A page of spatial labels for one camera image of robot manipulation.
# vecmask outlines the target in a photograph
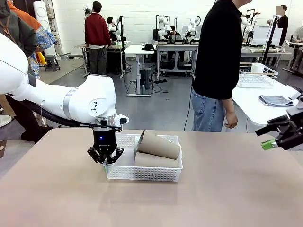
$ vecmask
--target brown tabletop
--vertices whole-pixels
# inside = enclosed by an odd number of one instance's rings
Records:
[[[51,130],[0,181],[0,227],[303,226],[303,169],[287,151],[253,134],[155,133],[179,136],[178,183],[108,180],[91,130]]]

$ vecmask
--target black cap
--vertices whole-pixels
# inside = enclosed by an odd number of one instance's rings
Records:
[[[145,51],[154,51],[155,48],[153,47],[152,44],[146,44],[146,45],[142,48],[142,50],[145,50]]]

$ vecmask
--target wire rack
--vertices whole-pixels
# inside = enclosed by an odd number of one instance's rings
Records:
[[[272,88],[278,72],[261,63],[240,63],[238,87]]]

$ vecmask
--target white wire basket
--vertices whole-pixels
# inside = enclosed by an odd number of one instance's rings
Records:
[[[134,166],[135,138],[140,135],[116,134],[118,147],[124,149],[122,156],[111,166],[103,165],[108,179],[175,181],[179,180],[182,165],[182,150],[177,159],[177,168],[137,167]],[[178,136],[160,136],[180,146]]]
[[[238,87],[272,88],[278,72],[261,63],[240,63]]]

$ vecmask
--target man in red jacket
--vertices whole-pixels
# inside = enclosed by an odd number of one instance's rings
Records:
[[[92,74],[105,75],[107,62],[106,45],[110,46],[111,41],[107,24],[99,14],[101,8],[100,2],[93,2],[93,13],[85,20],[85,43],[90,48],[90,72]]]

